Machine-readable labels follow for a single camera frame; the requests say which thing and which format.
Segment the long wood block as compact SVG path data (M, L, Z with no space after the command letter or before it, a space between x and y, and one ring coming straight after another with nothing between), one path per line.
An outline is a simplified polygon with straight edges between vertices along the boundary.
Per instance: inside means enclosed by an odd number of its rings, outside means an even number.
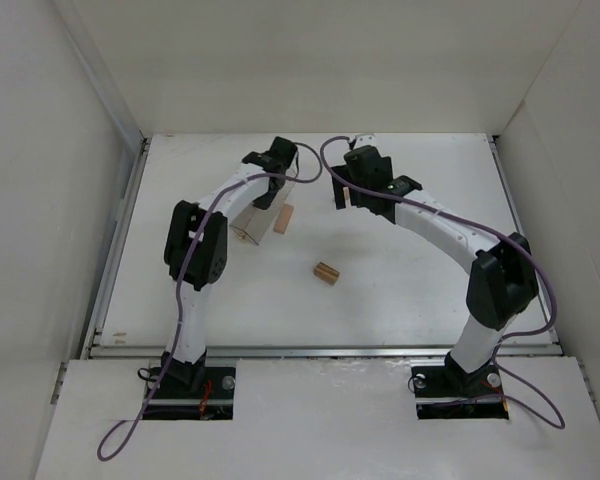
M294 213L294 206L283 204L278 217L274 223L273 231L278 234L285 234Z

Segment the clear plastic bin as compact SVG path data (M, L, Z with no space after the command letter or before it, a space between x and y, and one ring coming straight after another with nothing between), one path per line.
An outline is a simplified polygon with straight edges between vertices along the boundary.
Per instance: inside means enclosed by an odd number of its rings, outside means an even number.
M285 204L293 188L294 183L287 181L267 210L259 210L249 205L230 224L233 234L236 237L245 235L245 243L258 246L264 235L272 229L282 205Z

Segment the grooved wood block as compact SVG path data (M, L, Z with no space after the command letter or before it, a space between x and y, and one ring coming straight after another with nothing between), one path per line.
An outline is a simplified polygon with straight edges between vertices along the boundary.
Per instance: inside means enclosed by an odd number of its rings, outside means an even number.
M317 278L329 285L334 285L340 277L340 272L338 270L323 262L319 262L314 267L313 273Z

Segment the small wood block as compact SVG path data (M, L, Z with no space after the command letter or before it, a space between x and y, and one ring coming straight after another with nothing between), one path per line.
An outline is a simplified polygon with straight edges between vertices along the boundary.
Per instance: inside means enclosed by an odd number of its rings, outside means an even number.
M343 199L344 199L344 207L349 208L351 206L350 202L350 191L348 187L343 188Z

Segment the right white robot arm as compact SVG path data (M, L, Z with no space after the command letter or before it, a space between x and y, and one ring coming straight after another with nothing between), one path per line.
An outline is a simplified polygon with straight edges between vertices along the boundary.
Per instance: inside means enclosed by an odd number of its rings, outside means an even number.
M351 145L343 159L332 169L337 208L352 205L381 216L425 239L467 273L469 318L438 370L441 394L484 394L496 344L539 292L534 268L525 257L528 241L518 233L499 238L453 221L419 182L394 176L390 157L371 144Z

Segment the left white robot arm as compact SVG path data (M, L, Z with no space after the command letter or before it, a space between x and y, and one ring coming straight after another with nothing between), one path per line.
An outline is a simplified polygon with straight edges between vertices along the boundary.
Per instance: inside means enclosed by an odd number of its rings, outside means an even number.
M249 206L271 207L297 156L294 142L276 137L268 150L247 154L212 193L174 207L164 262L175 281L177 323L161 364L165 377L189 390L204 379L205 310L211 286L228 263L229 226Z

